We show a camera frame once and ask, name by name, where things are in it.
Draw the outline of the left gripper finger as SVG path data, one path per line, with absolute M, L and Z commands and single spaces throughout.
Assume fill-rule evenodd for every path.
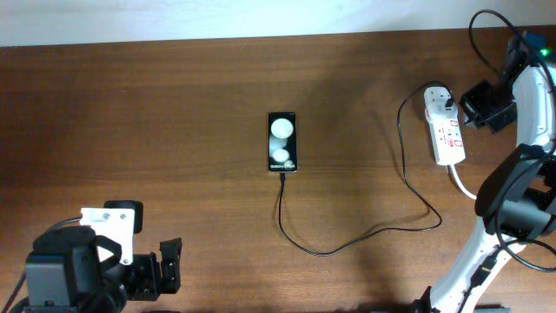
M 160 242 L 162 260 L 167 264 L 177 264 L 182 253 L 182 239 L 180 237 Z
M 176 294 L 181 288 L 180 264 L 178 260 L 163 260 L 162 267 L 162 293 Z

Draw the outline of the white power strip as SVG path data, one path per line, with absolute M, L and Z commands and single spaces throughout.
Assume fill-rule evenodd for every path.
M 458 115 L 437 123 L 428 123 L 435 162 L 440 166 L 450 166 L 466 158 Z

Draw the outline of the black smartphone with white circles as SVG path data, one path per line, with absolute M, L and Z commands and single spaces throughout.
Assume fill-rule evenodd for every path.
M 291 173 L 298 170 L 297 126 L 294 112 L 268 114 L 268 171 Z

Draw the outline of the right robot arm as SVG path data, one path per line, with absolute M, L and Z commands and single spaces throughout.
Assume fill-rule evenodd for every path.
M 466 121 L 492 131 L 517 123 L 515 150 L 473 196 L 477 222 L 455 263 L 414 301 L 412 312 L 473 312 L 511 259 L 555 231 L 555 66 L 545 38 L 513 37 L 496 84 L 482 81 L 460 99 Z

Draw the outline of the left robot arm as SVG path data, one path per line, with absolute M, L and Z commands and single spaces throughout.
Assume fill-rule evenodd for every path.
M 128 302 L 154 302 L 181 287 L 180 237 L 160 243 L 156 254 L 134 254 L 120 263 L 122 245 L 86 226 L 51 230 L 33 243 L 25 263 L 28 295 L 9 312 L 112 312 Z

